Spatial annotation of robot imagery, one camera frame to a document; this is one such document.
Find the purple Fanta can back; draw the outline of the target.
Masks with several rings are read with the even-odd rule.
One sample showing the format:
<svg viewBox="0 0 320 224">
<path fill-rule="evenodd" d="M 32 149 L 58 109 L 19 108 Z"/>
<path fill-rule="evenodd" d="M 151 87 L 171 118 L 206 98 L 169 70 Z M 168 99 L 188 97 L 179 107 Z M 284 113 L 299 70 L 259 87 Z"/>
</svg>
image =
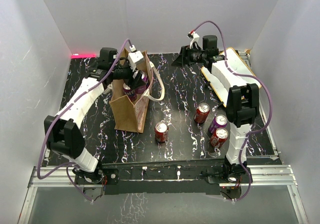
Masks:
<svg viewBox="0 0 320 224">
<path fill-rule="evenodd" d="M 128 96 L 128 98 L 134 102 L 137 99 L 137 94 L 134 89 L 128 86 L 126 83 L 123 83 L 122 86 L 123 92 Z"/>
</svg>

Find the red cola can front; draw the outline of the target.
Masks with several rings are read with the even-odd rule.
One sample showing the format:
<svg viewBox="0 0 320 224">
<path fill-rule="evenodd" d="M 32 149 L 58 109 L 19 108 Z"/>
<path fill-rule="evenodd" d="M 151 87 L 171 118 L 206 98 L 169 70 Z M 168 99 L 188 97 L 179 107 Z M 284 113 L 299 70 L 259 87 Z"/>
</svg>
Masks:
<svg viewBox="0 0 320 224">
<path fill-rule="evenodd" d="M 168 138 L 168 125 L 164 122 L 158 122 L 154 128 L 155 131 L 155 139 L 159 143 L 163 143 L 167 141 Z"/>
</svg>

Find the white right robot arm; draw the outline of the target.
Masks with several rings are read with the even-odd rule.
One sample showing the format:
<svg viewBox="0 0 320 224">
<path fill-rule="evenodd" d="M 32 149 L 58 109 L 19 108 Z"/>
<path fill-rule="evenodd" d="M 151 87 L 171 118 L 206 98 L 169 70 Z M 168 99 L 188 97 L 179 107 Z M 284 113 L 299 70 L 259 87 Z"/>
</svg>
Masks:
<svg viewBox="0 0 320 224">
<path fill-rule="evenodd" d="M 195 31 L 188 34 L 190 44 L 183 46 L 173 66 L 202 63 L 201 72 L 225 108 L 230 123 L 229 147 L 225 155 L 223 177 L 235 182 L 247 166 L 245 138 L 259 115 L 259 89 L 254 73 L 233 48 L 222 53 L 217 48 L 218 38 L 207 35 L 200 39 Z"/>
</svg>

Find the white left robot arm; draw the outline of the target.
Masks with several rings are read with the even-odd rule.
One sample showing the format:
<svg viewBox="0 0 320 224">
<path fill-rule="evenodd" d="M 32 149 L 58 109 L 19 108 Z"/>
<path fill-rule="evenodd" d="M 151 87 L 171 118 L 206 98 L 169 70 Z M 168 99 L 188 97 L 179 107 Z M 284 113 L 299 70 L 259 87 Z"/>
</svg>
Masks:
<svg viewBox="0 0 320 224">
<path fill-rule="evenodd" d="M 47 149 L 60 154 L 86 173 L 92 183 L 99 183 L 103 178 L 99 161 L 85 147 L 85 139 L 80 127 L 84 117 L 95 100 L 109 90 L 115 91 L 117 80 L 135 90 L 144 83 L 146 71 L 142 67 L 149 61 L 145 53 L 131 51 L 125 57 L 117 55 L 114 48 L 102 48 L 97 60 L 97 67 L 90 68 L 80 87 L 70 101 L 56 114 L 44 121 Z"/>
</svg>

